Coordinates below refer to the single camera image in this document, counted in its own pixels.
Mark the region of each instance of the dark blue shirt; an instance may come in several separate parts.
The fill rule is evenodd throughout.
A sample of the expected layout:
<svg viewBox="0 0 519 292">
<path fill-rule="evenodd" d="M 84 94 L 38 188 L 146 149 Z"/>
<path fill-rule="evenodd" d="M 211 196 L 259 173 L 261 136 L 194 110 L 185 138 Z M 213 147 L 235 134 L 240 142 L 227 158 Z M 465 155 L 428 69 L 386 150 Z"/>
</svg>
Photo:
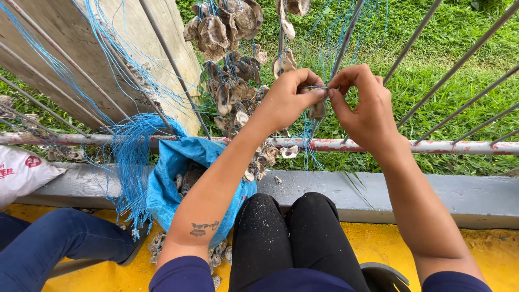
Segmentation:
<svg viewBox="0 0 519 292">
<path fill-rule="evenodd" d="M 155 273 L 149 283 L 150 292 L 214 291 L 209 265 L 195 256 L 170 260 Z M 257 291 L 332 291 L 355 292 L 346 282 L 311 269 L 289 269 L 260 279 L 249 290 Z M 422 292 L 491 292 L 473 276 L 459 272 L 439 272 L 424 281 Z"/>
</svg>

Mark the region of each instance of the navy sleeve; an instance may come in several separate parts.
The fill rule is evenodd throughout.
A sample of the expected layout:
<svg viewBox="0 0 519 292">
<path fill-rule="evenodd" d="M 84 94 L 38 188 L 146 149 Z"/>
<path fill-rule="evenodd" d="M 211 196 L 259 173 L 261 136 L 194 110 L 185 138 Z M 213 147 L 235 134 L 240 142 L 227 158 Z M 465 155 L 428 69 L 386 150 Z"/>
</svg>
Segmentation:
<svg viewBox="0 0 519 292">
<path fill-rule="evenodd" d="M 153 275 L 150 292 L 214 291 L 211 270 L 206 261 L 195 256 L 172 259 Z"/>
<path fill-rule="evenodd" d="M 425 279 L 422 292 L 492 292 L 483 281 L 460 272 L 438 272 Z"/>
</svg>

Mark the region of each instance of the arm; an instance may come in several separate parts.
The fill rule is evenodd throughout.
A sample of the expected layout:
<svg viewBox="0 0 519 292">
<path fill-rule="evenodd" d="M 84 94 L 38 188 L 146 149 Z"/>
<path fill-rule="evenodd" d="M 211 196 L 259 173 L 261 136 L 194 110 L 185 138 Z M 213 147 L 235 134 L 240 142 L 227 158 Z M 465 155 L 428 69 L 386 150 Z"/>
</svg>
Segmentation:
<svg viewBox="0 0 519 292">
<path fill-rule="evenodd" d="M 274 131 L 290 126 L 305 108 L 326 95 L 324 89 L 296 94 L 303 82 L 324 86 L 309 69 L 282 74 L 247 124 L 191 188 L 171 221 L 158 269 L 182 256 L 197 256 L 209 262 L 209 242 L 257 147 Z"/>
<path fill-rule="evenodd" d="M 416 164 L 410 144 L 398 133 L 391 93 L 365 64 L 342 69 L 328 84 L 341 126 L 378 161 L 388 187 L 398 229 L 413 254 L 420 283 L 440 271 L 457 271 L 485 279 L 459 230 Z M 352 111 L 344 94 L 357 87 Z"/>
</svg>

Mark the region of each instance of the blue jeans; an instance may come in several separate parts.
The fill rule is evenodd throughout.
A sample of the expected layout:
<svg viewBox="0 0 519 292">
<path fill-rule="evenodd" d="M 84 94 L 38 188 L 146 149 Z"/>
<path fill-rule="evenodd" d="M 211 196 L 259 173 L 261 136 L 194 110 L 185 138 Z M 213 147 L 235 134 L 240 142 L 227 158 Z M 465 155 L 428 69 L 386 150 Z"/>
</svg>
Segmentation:
<svg viewBox="0 0 519 292">
<path fill-rule="evenodd" d="M 63 257 L 122 262 L 133 244 L 116 224 L 71 208 L 33 224 L 0 213 L 0 290 L 41 291 Z"/>
</svg>

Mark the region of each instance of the tattoo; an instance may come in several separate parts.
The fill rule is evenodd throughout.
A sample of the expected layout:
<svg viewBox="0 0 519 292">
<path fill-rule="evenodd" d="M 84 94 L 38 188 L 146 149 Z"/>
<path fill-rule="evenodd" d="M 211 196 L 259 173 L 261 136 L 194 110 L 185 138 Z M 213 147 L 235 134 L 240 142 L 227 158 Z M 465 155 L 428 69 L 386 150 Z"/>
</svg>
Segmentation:
<svg viewBox="0 0 519 292">
<path fill-rule="evenodd" d="M 205 229 L 211 228 L 212 231 L 215 231 L 220 225 L 219 221 L 215 221 L 213 224 L 196 224 L 191 223 L 193 225 L 193 230 L 190 232 L 191 235 L 199 237 L 206 234 Z"/>
</svg>

